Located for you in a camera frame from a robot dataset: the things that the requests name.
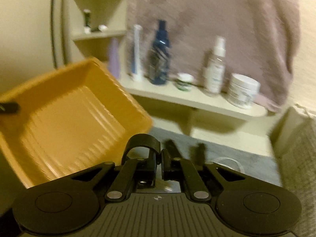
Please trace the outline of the black curved clip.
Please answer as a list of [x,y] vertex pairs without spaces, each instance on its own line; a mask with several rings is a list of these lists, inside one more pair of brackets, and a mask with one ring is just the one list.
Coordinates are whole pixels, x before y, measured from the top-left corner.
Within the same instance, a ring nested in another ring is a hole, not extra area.
[[124,153],[122,155],[121,164],[124,165],[129,158],[127,157],[130,150],[137,147],[148,148],[150,151],[155,153],[156,164],[160,165],[162,158],[161,158],[161,143],[155,137],[149,134],[136,134],[133,135],[127,142],[125,146]]

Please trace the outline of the orange plastic tray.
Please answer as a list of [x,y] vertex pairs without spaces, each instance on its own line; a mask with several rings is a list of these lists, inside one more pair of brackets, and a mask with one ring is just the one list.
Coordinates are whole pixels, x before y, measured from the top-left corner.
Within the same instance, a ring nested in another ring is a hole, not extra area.
[[110,161],[152,119],[89,58],[31,79],[1,96],[1,152],[26,187]]

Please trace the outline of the small green white jar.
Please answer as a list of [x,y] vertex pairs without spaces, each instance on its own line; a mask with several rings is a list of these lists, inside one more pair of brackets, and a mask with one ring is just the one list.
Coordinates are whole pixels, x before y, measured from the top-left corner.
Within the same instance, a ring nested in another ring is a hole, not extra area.
[[176,79],[176,87],[181,91],[190,91],[194,77],[188,73],[178,73]]

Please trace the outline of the grey fabric mat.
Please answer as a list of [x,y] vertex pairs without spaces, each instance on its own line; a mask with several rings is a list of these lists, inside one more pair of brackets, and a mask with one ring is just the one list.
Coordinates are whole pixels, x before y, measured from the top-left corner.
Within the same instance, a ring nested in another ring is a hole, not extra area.
[[206,146],[205,160],[207,162],[219,163],[249,176],[282,186],[278,164],[273,157],[241,151],[156,127],[150,130],[150,135],[161,141],[162,144],[165,140],[172,139],[181,155],[186,159],[193,159],[198,144],[202,143]]

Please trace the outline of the white blue tube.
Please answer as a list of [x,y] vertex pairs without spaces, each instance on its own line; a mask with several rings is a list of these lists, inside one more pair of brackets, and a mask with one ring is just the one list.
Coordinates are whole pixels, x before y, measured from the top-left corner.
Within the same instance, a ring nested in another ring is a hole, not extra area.
[[142,64],[140,58],[140,37],[142,27],[141,25],[135,24],[133,27],[133,54],[131,63],[131,75],[135,82],[142,82],[144,74],[142,72]]

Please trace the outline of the white cream jar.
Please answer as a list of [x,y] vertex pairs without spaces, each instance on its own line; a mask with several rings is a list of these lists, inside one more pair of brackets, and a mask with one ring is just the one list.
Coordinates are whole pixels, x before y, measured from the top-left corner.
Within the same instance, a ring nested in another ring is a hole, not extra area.
[[259,93],[261,84],[248,76],[232,73],[227,100],[232,105],[241,109],[250,109],[254,104],[254,99]]

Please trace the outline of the clear white spray bottle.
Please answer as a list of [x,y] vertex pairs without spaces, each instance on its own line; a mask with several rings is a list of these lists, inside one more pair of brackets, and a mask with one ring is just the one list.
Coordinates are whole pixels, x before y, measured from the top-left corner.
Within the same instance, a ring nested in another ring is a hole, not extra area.
[[226,69],[225,58],[226,40],[217,36],[205,71],[205,89],[210,94],[217,95],[221,92]]

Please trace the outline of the dark blue spray bottle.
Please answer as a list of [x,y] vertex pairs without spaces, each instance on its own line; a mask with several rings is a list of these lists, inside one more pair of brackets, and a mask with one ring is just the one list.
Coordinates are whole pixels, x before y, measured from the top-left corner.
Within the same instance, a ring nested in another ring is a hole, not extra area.
[[150,51],[149,78],[154,85],[164,85],[168,80],[170,67],[170,42],[166,21],[158,21],[158,29]]

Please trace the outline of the lilac tube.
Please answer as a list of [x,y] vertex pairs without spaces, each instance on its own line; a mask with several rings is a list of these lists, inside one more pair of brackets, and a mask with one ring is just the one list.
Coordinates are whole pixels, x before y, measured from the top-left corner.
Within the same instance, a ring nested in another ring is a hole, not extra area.
[[118,40],[116,38],[112,38],[108,48],[108,69],[116,79],[119,79],[120,77],[120,61],[118,52]]

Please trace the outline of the checked grey cushion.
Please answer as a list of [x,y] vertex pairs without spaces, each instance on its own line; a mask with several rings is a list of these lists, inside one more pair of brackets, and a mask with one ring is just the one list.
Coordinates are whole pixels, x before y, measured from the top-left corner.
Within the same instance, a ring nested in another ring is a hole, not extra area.
[[315,236],[315,120],[310,119],[290,138],[281,157],[283,186],[302,204],[300,220],[294,228],[298,236]]

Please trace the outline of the upright black white stick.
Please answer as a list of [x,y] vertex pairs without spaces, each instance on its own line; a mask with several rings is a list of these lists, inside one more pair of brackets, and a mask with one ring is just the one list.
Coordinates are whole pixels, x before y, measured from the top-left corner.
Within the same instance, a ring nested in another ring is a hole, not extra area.
[[90,33],[90,10],[84,9],[84,32],[86,34]]

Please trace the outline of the mauve hanging towel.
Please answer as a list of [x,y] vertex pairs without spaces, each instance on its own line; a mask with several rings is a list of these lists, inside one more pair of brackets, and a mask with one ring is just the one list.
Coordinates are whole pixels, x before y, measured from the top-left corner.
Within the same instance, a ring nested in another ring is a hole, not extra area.
[[257,80],[255,102],[278,112],[293,79],[293,59],[300,40],[299,0],[128,0],[127,44],[141,25],[140,59],[148,71],[159,20],[170,41],[170,75],[186,72],[198,85],[217,36],[226,40],[223,89],[233,73]]

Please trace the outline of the cream wooden shelf unit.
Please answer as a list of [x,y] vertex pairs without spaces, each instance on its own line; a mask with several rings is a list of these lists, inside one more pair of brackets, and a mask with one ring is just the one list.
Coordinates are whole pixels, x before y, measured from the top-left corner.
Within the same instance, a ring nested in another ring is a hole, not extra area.
[[223,95],[207,96],[201,88],[181,91],[168,81],[155,86],[143,73],[130,72],[126,59],[127,0],[69,0],[71,51],[69,59],[96,57],[105,62],[112,40],[118,41],[119,82],[148,111],[156,127],[198,135],[265,136],[267,110],[259,105],[240,109]]

